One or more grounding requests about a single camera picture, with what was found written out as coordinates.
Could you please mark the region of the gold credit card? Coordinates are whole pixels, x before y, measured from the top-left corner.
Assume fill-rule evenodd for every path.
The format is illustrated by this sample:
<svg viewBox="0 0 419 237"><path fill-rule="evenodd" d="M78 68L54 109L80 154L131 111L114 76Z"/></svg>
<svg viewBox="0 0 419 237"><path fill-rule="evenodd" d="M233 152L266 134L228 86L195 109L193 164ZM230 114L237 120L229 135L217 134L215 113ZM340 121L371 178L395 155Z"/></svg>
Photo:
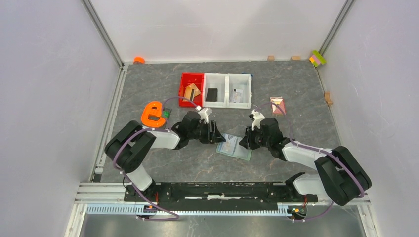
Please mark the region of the gold credit card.
<svg viewBox="0 0 419 237"><path fill-rule="evenodd" d="M190 101L193 100L193 98L195 97L195 92L197 91L197 87L194 83L189 84L188 86L185 87L185 91L184 91L184 96L185 99L189 99Z"/></svg>
<svg viewBox="0 0 419 237"><path fill-rule="evenodd" d="M193 100L196 96L200 95L199 88L194 84L189 84L185 87L184 97Z"/></svg>

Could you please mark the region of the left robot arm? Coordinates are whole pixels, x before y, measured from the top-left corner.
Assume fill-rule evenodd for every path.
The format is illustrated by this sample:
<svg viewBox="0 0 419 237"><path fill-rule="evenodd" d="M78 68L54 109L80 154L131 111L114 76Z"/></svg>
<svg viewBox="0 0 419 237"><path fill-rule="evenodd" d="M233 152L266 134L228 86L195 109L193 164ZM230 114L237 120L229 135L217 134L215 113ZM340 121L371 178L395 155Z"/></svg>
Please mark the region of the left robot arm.
<svg viewBox="0 0 419 237"><path fill-rule="evenodd" d="M155 196L154 181L142 164L149 151L180 150L191 140L202 144L226 141L216 122L208 120L206 113L189 111L170 129L150 128L132 120L106 144L104 153L113 162L113 167L137 187L137 196L150 201Z"/></svg>

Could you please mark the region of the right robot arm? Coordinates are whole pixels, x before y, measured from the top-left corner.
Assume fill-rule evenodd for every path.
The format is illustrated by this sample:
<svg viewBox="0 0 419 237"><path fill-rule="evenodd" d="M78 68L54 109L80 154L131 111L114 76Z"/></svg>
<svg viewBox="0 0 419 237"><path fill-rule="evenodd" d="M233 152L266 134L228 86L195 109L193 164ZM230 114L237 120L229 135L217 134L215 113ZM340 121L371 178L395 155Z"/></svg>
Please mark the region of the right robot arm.
<svg viewBox="0 0 419 237"><path fill-rule="evenodd" d="M315 175L302 172L289 178L285 188L289 200L299 201L305 195L328 196L334 203L345 206L371 188L370 177L345 146L311 147L284 136L275 118L253 115L250 118L252 125L246 127L245 136L239 142L242 147L267 148L275 158L299 163L317 172Z"/></svg>

